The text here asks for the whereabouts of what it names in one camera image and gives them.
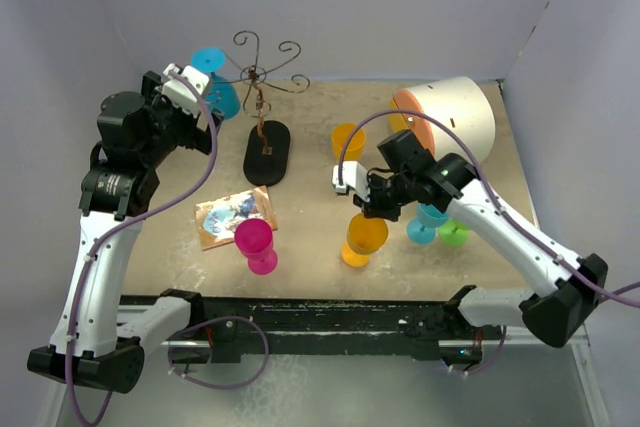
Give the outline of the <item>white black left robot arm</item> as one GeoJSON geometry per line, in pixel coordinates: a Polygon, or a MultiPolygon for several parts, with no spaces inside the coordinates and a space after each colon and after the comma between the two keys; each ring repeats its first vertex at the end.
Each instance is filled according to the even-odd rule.
{"type": "Polygon", "coordinates": [[[138,92],[106,97],[97,118],[99,142],[81,183],[80,239],[60,320],[47,345],[32,350],[29,371],[61,383],[128,393],[144,361],[174,333],[202,334],[204,301],[196,292],[168,289],[143,313],[117,323],[126,269],[142,223],[154,213],[156,170],[178,147],[216,158],[222,115],[198,121],[210,75],[192,66],[168,65],[144,74],[138,92]]]}

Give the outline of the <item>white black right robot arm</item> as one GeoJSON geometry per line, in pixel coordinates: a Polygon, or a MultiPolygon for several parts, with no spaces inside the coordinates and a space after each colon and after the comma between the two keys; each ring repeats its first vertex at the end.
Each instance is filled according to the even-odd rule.
{"type": "Polygon", "coordinates": [[[564,346],[601,301],[605,260],[554,241],[501,200],[464,157],[435,159],[410,130],[389,136],[378,150],[386,168],[345,161],[333,171],[336,192],[352,192],[367,218],[397,221],[408,204],[433,206],[476,233],[527,283],[524,289],[461,289],[449,302],[446,330],[467,338],[479,327],[522,327],[548,346],[564,346]]]}

